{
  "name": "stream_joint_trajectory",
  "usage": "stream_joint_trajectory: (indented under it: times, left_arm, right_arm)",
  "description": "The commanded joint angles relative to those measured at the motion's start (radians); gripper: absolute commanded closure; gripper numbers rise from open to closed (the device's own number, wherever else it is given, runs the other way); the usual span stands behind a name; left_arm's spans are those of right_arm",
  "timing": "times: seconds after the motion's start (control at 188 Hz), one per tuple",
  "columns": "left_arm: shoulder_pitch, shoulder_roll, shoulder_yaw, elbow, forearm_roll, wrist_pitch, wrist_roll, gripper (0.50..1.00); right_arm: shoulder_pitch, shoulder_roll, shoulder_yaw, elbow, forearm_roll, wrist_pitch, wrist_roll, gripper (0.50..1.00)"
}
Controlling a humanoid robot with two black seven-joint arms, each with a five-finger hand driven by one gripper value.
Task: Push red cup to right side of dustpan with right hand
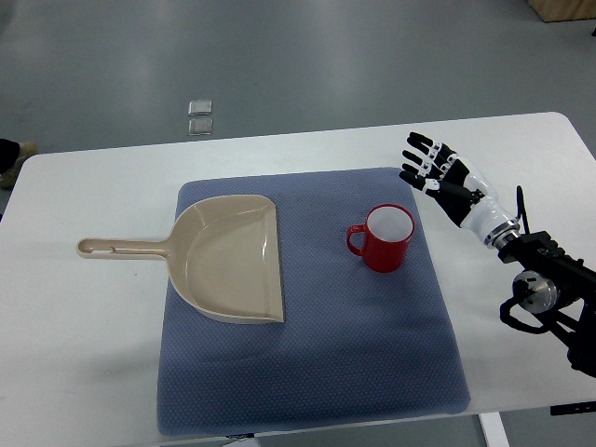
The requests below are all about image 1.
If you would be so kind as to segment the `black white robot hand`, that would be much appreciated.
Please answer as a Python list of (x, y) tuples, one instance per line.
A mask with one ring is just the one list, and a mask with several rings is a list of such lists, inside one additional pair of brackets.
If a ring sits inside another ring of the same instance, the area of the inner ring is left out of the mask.
[(458, 227), (487, 247), (501, 249), (520, 235), (516, 217), (500, 205), (498, 194), (469, 160), (443, 142), (412, 132), (400, 178), (432, 197)]

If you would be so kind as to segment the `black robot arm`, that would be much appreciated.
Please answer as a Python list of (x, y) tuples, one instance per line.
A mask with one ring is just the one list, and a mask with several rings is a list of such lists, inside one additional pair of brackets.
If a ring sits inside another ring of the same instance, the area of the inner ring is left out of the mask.
[(595, 375), (595, 272), (575, 259), (545, 231), (529, 228), (523, 190), (516, 188), (514, 225), (494, 240), (499, 259), (519, 263), (512, 296), (500, 320), (530, 334), (550, 332), (567, 347), (571, 368)]

